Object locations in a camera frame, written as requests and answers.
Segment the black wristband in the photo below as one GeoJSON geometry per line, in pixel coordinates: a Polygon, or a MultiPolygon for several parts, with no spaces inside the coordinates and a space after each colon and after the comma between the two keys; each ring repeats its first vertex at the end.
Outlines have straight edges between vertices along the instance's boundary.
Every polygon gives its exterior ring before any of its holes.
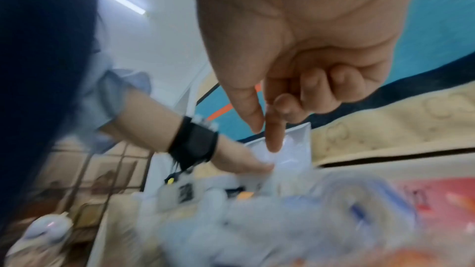
{"type": "Polygon", "coordinates": [[[211,160],[217,143],[218,133],[195,124],[190,117],[184,116],[168,153],[184,171],[211,160]]]}

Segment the rolled-up sleeve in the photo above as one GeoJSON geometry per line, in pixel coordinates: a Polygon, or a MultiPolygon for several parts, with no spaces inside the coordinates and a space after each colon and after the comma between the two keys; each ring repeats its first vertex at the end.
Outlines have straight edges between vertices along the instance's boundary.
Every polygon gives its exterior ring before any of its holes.
{"type": "Polygon", "coordinates": [[[124,109],[129,87],[150,95],[150,77],[145,72],[113,69],[112,59],[96,43],[88,73],[65,120],[61,135],[75,135],[94,153],[111,149],[117,142],[99,133],[98,129],[114,120],[124,109]]]}

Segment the white ceiling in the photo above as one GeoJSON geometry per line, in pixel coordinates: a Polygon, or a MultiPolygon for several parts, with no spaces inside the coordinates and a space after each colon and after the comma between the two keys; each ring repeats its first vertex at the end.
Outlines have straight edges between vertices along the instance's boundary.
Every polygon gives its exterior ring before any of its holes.
{"type": "MultiPolygon", "coordinates": [[[[114,0],[99,0],[107,39],[100,39],[116,67],[150,73],[154,95],[174,105],[207,64],[194,0],[129,0],[147,11],[139,15],[114,0]]],[[[99,36],[103,36],[99,26],[99,36]]]]}

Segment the ceiling light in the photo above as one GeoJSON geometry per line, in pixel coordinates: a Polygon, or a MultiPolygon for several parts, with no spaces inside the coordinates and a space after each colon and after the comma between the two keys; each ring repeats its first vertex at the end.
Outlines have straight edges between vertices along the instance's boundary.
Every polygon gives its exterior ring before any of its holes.
{"type": "Polygon", "coordinates": [[[135,4],[131,3],[128,0],[115,0],[115,1],[117,1],[121,5],[124,5],[124,6],[128,7],[129,9],[131,9],[132,11],[134,11],[134,12],[140,14],[140,15],[143,15],[143,14],[146,13],[146,11],[143,8],[140,8],[140,7],[136,6],[135,4]]]}

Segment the hand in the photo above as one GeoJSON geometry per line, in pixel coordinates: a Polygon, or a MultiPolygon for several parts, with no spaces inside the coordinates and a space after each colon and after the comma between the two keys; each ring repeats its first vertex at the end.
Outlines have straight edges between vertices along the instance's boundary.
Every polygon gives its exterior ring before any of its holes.
{"type": "Polygon", "coordinates": [[[232,173],[269,173],[274,164],[259,162],[254,154],[239,142],[232,141],[224,135],[219,135],[216,152],[211,159],[219,170],[232,173]]]}
{"type": "Polygon", "coordinates": [[[270,151],[285,124],[354,102],[386,79],[409,0],[197,0],[219,83],[270,151]],[[264,117],[254,86],[263,83],[264,117]]]}

